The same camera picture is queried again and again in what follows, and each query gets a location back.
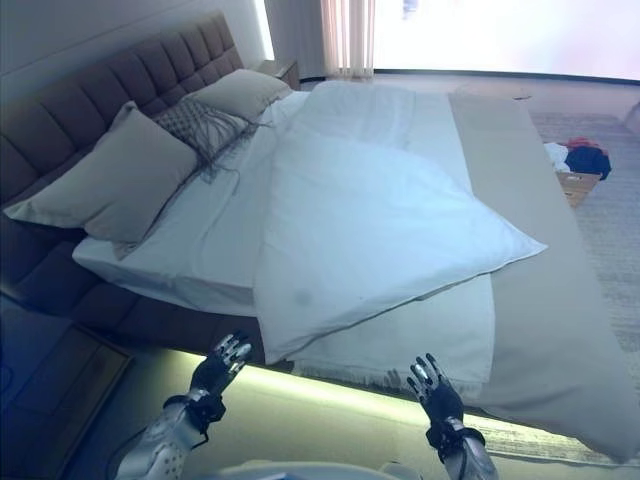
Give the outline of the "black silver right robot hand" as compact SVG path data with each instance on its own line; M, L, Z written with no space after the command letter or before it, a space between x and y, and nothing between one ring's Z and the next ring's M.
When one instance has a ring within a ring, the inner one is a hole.
M432 425L444 424L450 419L463 422L461 397L430 353L418 356L410 365L410 372L407 383Z

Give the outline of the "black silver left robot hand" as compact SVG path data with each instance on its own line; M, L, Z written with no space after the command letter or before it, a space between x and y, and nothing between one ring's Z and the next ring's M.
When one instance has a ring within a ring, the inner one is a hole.
M189 391L220 396L242 370L252 353L249 337L242 332L223 337L193 372Z

